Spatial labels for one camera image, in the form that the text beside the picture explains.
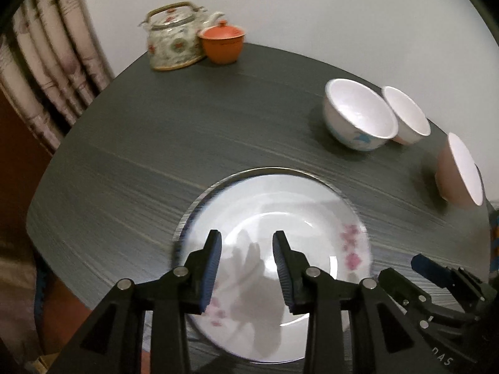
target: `plate rim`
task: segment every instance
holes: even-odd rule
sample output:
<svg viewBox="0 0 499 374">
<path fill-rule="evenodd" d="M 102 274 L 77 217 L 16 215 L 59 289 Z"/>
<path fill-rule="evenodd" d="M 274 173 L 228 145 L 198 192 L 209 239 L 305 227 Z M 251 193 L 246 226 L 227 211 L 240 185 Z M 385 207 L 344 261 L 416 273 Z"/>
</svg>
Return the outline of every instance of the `plate rim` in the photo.
<svg viewBox="0 0 499 374">
<path fill-rule="evenodd" d="M 173 234 L 173 253 L 172 253 L 172 260 L 171 260 L 171 265 L 172 269 L 175 267 L 179 266 L 179 262 L 181 259 L 181 250 L 183 247 L 183 243 L 185 240 L 185 234 L 188 231 L 188 228 L 196 215 L 203 209 L 203 207 L 208 204 L 210 200 L 215 198 L 215 196 L 225 190 L 226 188 L 229 188 L 231 185 L 247 180 L 248 178 L 251 177 L 257 177 L 257 176 L 263 176 L 263 175 L 293 175 L 293 176 L 298 176 L 298 177 L 304 177 L 308 178 L 309 180 L 316 181 L 322 185 L 325 185 L 327 188 L 332 190 L 334 193 L 336 193 L 342 201 L 345 202 L 346 205 L 352 210 L 354 215 L 357 217 L 359 220 L 359 228 L 362 231 L 362 233 L 366 237 L 367 241 L 367 247 L 369 254 L 372 256 L 372 251 L 371 251 L 371 240 L 369 237 L 369 234 L 367 233 L 366 226 L 363 222 L 363 220 L 360 218 L 359 213 L 357 212 L 357 208 L 355 205 L 348 199 L 348 197 L 343 194 L 341 190 L 333 186 L 331 183 L 329 183 L 327 180 L 314 175 L 313 173 L 303 171 L 303 170 L 298 170 L 295 168 L 288 168 L 288 167 L 257 167 L 257 168 L 250 168 L 247 170 L 239 171 L 237 173 L 234 173 L 233 175 L 229 175 L 222 180 L 217 181 L 215 184 L 211 185 L 208 187 L 206 190 L 204 190 L 195 200 L 194 202 L 187 208 L 186 212 L 184 215 L 182 215 L 182 218 L 180 219 L 175 232 Z M 372 257 L 369 263 L 369 277 L 372 276 Z M 223 347 L 217 345 L 215 342 L 213 342 L 211 339 L 209 339 L 196 325 L 194 319 L 189 315 L 186 314 L 186 320 L 189 323 L 189 326 L 196 332 L 198 336 L 200 336 L 202 339 L 207 341 L 210 346 L 214 347 L 217 351 L 221 352 L 222 354 L 232 356 L 235 358 L 239 358 L 242 361 L 246 362 L 251 362 L 254 364 L 283 364 L 287 362 L 295 362 L 298 360 L 302 360 L 304 357 L 297 358 L 296 360 L 288 360 L 288 361 L 282 361 L 282 362 L 261 362 L 257 360 L 252 360 L 250 358 L 242 357 L 239 356 L 235 353 L 229 352 L 228 350 L 225 350 Z"/>
</svg>

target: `teapot handle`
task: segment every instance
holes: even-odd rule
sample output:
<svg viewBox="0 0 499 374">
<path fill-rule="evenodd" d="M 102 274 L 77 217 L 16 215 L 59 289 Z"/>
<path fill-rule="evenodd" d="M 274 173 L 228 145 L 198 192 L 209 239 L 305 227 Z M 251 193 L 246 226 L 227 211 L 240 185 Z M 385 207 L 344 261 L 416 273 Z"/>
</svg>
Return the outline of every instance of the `teapot handle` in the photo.
<svg viewBox="0 0 499 374">
<path fill-rule="evenodd" d="M 191 9 L 194 12 L 197 12 L 199 10 L 199 7 L 197 5 L 191 3 L 190 1 L 182 1 L 180 3 L 168 4 L 168 5 L 165 5 L 163 7 L 156 8 L 155 10 L 149 11 L 146 15 L 146 19 L 139 24 L 139 27 L 142 24 L 147 24 L 153 15 L 156 15 L 156 14 L 159 14 L 160 12 L 169 10 L 170 8 L 179 8 L 179 7 L 185 7 L 185 6 L 191 7 Z"/>
</svg>

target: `pink flower pattern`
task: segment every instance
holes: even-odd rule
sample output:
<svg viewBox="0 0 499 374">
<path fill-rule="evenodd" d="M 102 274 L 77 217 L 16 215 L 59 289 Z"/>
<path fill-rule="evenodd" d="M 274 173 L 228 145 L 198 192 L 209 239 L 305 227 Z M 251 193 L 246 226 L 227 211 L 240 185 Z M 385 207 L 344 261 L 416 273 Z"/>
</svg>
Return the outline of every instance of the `pink flower pattern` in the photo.
<svg viewBox="0 0 499 374">
<path fill-rule="evenodd" d="M 348 253 L 346 256 L 346 265 L 350 270 L 356 270 L 362 259 L 355 250 L 357 248 L 357 235 L 360 233 L 357 225 L 343 225 L 344 231 L 341 233 L 343 239 L 343 251 Z"/>
<path fill-rule="evenodd" d="M 215 283 L 213 292 L 215 292 L 216 287 L 217 284 Z M 215 327 L 223 326 L 223 323 L 220 320 L 226 317 L 226 313 L 223 309 L 221 309 L 220 301 L 217 297 L 211 297 L 210 304 L 201 315 L 209 317 L 211 325 Z"/>
</svg>

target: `white plate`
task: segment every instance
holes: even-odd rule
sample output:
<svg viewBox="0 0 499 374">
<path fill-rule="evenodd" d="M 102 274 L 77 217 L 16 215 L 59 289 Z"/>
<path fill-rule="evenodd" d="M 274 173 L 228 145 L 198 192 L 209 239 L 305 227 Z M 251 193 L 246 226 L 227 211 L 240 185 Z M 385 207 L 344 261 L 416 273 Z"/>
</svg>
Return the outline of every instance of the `white plate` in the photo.
<svg viewBox="0 0 499 374">
<path fill-rule="evenodd" d="M 254 362 L 305 355 L 308 315 L 294 316 L 284 304 L 272 252 L 275 231 L 283 230 L 291 249 L 339 280 L 370 275 L 366 229 L 352 206 L 304 172 L 248 170 L 211 187 L 179 225 L 179 264 L 203 247 L 211 229 L 222 236 L 215 288 L 206 312 L 191 321 L 216 346 Z"/>
</svg>

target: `white wall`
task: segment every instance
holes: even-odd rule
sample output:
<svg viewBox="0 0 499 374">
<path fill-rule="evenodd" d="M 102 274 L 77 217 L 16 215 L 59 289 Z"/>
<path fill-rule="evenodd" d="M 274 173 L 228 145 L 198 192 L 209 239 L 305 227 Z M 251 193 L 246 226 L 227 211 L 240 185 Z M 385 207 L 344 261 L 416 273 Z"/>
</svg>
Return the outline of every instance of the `white wall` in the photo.
<svg viewBox="0 0 499 374">
<path fill-rule="evenodd" d="M 137 27 L 184 0 L 86 0 L 113 71 L 145 52 Z M 487 197 L 499 199 L 499 48 L 469 0 L 190 0 L 226 13 L 249 42 L 393 85 L 468 145 Z"/>
</svg>

